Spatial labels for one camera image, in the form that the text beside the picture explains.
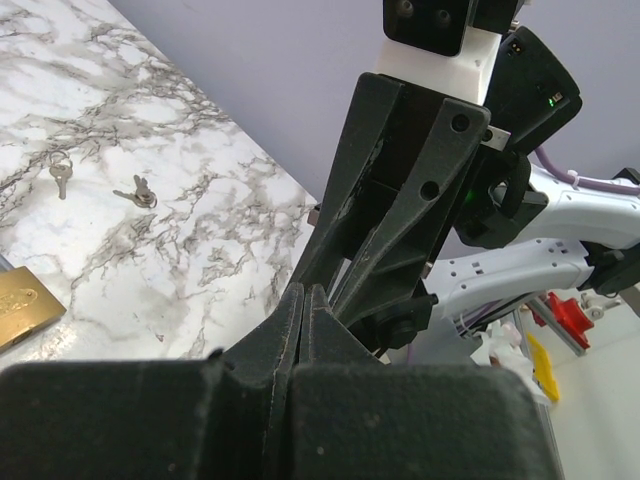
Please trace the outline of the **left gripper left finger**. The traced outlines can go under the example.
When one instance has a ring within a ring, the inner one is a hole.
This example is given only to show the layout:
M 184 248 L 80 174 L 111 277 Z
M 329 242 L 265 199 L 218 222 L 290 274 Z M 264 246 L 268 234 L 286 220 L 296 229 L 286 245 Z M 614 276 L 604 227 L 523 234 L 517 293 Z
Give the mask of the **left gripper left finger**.
M 304 289 L 200 360 L 30 362 L 1 374 L 5 479 L 287 479 Z

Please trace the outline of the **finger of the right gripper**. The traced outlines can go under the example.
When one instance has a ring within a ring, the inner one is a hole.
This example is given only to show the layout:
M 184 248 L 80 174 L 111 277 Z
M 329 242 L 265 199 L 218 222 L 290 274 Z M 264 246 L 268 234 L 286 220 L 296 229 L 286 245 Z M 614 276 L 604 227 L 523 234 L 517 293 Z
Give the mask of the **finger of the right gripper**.
M 427 219 L 473 157 L 490 122 L 486 108 L 446 98 L 406 181 L 332 298 L 345 325 L 409 299 L 444 222 Z
M 404 87 L 402 81 L 385 75 L 364 73 L 358 79 L 317 225 L 292 275 L 292 287 L 302 296 L 308 296 L 315 285 L 329 289 L 344 249 L 352 243 L 362 246 L 357 235 L 369 233 L 358 226 L 358 210 L 365 205 L 358 195 Z

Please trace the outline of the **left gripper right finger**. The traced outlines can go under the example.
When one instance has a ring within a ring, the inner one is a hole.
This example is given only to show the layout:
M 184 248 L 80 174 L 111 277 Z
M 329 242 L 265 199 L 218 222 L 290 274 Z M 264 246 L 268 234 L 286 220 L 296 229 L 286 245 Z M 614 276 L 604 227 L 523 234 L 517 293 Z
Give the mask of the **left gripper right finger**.
M 264 457 L 269 479 L 557 479 L 536 404 L 493 366 L 385 365 L 323 289 L 285 290 L 287 335 Z

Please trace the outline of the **large brass padlock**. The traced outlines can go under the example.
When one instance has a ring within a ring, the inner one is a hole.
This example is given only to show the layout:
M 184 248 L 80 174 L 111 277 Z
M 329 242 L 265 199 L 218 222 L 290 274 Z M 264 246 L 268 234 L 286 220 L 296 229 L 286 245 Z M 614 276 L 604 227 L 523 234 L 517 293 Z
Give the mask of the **large brass padlock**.
M 27 268 L 1 273 L 1 351 L 60 320 L 66 308 Z

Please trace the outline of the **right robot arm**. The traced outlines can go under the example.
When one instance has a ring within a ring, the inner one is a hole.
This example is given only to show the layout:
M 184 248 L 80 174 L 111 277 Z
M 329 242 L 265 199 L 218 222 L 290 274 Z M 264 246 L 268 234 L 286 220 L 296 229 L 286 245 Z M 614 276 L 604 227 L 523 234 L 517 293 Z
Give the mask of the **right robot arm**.
M 477 329 L 545 290 L 633 285 L 638 175 L 531 162 L 581 105 L 527 28 L 389 35 L 356 83 L 293 281 L 321 286 L 370 352 L 440 320 Z

